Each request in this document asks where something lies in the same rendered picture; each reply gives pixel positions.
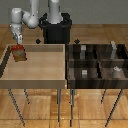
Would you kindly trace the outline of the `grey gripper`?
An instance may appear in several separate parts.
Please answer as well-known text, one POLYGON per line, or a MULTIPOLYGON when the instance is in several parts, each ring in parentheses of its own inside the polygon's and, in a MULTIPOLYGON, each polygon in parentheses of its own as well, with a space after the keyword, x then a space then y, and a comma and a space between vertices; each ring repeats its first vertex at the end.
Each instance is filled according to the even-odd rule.
POLYGON ((20 32, 16 32, 13 34, 13 38, 14 40, 19 44, 21 45, 23 43, 23 36, 20 32))

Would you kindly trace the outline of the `red cereal box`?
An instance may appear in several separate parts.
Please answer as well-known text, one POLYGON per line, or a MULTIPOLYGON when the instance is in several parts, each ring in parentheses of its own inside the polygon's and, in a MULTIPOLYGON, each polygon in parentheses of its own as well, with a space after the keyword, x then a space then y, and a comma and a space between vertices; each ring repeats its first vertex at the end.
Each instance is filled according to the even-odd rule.
POLYGON ((25 48, 23 45, 13 45, 11 47, 11 52, 16 62, 26 60, 25 48))

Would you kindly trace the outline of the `dark wooden compartment bin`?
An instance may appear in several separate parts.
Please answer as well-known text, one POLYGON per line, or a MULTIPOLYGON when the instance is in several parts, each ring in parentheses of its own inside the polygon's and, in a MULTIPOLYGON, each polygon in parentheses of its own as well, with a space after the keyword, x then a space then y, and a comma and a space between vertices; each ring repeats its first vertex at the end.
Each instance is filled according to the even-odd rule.
POLYGON ((66 52, 66 80, 68 89, 128 89, 128 50, 116 45, 111 59, 111 44, 68 44, 66 52), (80 59, 81 45, 86 45, 85 59, 80 59), (87 78, 82 78, 87 70, 87 78))

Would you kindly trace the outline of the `light wooden bin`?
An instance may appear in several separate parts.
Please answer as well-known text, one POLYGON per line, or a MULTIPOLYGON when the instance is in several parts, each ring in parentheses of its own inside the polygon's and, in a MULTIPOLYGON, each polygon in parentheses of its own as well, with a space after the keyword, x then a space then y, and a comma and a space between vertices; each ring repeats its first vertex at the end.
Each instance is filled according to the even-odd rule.
POLYGON ((15 62, 7 45, 0 59, 0 89, 64 89, 65 46, 25 45, 26 61, 15 62))

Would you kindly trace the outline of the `grey milk carton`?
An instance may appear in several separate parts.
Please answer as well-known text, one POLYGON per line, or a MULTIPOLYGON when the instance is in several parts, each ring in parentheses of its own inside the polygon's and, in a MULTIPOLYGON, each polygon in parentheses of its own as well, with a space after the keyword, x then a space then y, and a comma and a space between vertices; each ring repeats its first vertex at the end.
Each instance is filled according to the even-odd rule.
POLYGON ((81 45, 80 59, 85 59, 86 45, 81 45))

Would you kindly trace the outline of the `small grey can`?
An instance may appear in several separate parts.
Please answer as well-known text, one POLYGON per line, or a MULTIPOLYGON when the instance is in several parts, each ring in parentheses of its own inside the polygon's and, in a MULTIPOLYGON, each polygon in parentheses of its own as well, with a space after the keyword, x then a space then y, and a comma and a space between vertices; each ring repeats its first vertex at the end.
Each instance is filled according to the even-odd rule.
POLYGON ((87 78, 87 70, 82 70, 82 78, 87 78))

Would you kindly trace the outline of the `grey bottle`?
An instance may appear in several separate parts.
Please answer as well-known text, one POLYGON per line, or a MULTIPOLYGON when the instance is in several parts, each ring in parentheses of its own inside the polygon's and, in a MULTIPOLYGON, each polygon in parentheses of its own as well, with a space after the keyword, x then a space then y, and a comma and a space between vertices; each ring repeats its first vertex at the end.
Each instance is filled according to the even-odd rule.
POLYGON ((114 41, 111 41, 111 46, 112 46, 111 59, 114 59, 117 50, 116 43, 114 41))

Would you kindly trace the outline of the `small white object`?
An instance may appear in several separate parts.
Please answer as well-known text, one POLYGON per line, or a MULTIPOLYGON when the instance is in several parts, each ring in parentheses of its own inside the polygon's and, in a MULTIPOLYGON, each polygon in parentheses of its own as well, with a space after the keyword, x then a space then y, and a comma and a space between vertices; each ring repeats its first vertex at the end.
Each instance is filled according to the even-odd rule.
POLYGON ((121 69, 120 69, 119 67, 117 67, 117 66, 115 66, 115 67, 113 68, 113 70, 116 71, 116 72, 121 71, 121 69))

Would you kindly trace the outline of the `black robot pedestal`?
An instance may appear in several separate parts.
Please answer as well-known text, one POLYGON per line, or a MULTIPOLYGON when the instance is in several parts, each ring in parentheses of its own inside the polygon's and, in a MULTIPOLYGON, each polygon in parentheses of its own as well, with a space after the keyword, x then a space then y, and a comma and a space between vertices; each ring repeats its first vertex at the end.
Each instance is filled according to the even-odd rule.
POLYGON ((47 14, 39 19, 39 27, 43 31, 45 44, 68 44, 70 42, 70 29, 72 20, 68 13, 62 14, 63 20, 57 24, 47 21, 47 14))

